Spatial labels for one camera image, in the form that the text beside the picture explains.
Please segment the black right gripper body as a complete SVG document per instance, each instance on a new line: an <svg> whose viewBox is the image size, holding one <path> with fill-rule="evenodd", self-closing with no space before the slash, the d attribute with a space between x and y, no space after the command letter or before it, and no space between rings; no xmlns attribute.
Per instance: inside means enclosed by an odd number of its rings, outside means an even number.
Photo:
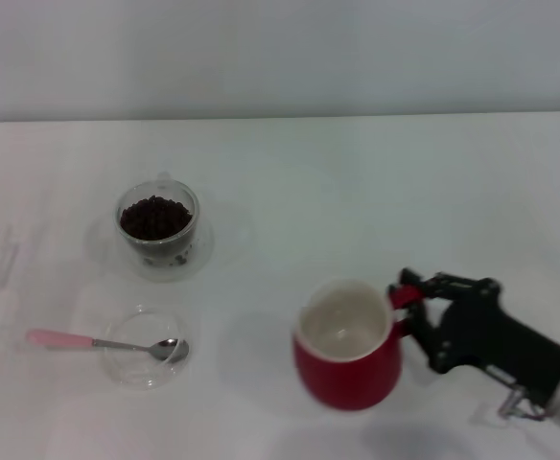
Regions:
<svg viewBox="0 0 560 460"><path fill-rule="evenodd" d="M469 365L499 373L506 386L521 386L532 403L547 406L560 384L560 344L507 314L498 282L485 278L477 286L480 298L449 300L436 327L446 360L433 370Z"/></svg>

